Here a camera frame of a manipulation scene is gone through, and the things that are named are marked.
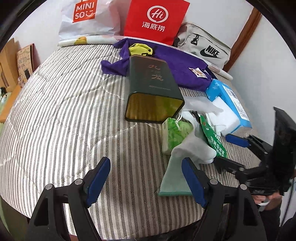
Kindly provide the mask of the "person's right hand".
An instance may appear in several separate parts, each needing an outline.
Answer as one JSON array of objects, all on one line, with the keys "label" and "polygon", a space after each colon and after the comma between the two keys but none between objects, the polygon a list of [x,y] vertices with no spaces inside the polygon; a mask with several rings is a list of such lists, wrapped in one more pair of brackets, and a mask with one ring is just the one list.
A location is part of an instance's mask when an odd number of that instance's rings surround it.
[{"label": "person's right hand", "polygon": [[255,204],[265,206],[265,210],[272,210],[282,202],[282,195],[279,192],[274,193],[270,196],[260,196],[260,195],[253,195]]}]

